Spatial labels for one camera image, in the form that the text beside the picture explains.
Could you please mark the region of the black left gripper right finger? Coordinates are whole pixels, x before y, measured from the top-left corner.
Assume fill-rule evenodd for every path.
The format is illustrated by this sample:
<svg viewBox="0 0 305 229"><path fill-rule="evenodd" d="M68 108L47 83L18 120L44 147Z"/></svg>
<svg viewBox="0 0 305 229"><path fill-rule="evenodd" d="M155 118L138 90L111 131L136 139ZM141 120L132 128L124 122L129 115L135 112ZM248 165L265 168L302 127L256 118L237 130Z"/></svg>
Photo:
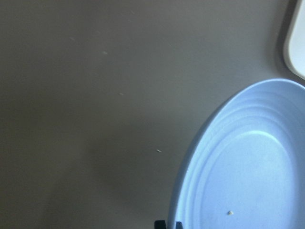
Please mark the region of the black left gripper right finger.
<svg viewBox="0 0 305 229"><path fill-rule="evenodd" d="M183 224L180 221L177 221L175 224L175 229L183 229Z"/></svg>

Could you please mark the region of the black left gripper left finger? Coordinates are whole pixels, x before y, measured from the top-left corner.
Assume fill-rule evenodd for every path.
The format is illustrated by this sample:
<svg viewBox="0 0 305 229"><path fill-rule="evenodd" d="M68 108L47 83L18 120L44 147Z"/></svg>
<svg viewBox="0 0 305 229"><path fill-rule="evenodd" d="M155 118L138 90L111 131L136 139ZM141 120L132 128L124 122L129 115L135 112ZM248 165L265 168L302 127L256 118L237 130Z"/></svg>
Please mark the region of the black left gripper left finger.
<svg viewBox="0 0 305 229"><path fill-rule="evenodd" d="M166 221L165 220L156 220L154 222L154 229L166 229Z"/></svg>

